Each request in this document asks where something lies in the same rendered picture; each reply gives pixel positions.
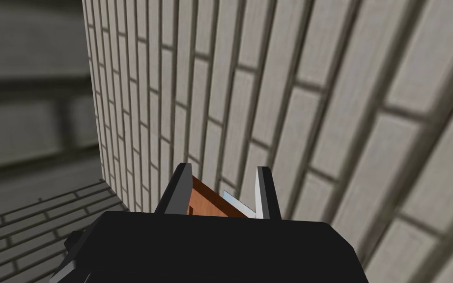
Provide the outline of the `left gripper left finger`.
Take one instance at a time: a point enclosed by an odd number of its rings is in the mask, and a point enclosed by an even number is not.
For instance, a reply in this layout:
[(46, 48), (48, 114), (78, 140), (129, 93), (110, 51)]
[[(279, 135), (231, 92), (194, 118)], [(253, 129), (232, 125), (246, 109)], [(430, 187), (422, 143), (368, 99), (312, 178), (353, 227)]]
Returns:
[(191, 198), (193, 179), (190, 163), (180, 163), (159, 201), (154, 213), (186, 215)]

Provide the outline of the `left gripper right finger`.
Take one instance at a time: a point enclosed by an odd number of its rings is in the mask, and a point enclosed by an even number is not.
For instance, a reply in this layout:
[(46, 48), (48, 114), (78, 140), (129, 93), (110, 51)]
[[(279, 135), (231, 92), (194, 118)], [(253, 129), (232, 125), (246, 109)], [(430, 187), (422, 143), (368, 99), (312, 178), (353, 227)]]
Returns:
[(255, 177), (255, 218), (281, 220), (273, 176), (269, 167), (257, 166)]

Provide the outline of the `brown wooden furniture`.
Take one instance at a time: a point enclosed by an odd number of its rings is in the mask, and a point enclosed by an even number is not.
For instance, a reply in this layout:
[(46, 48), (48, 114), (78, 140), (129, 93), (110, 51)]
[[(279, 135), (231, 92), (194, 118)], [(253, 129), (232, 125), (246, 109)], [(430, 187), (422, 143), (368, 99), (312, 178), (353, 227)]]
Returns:
[(231, 218), (255, 218), (255, 212), (235, 199), (227, 191), (216, 193), (196, 177), (192, 177), (193, 187), (188, 204), (188, 215), (201, 215)]

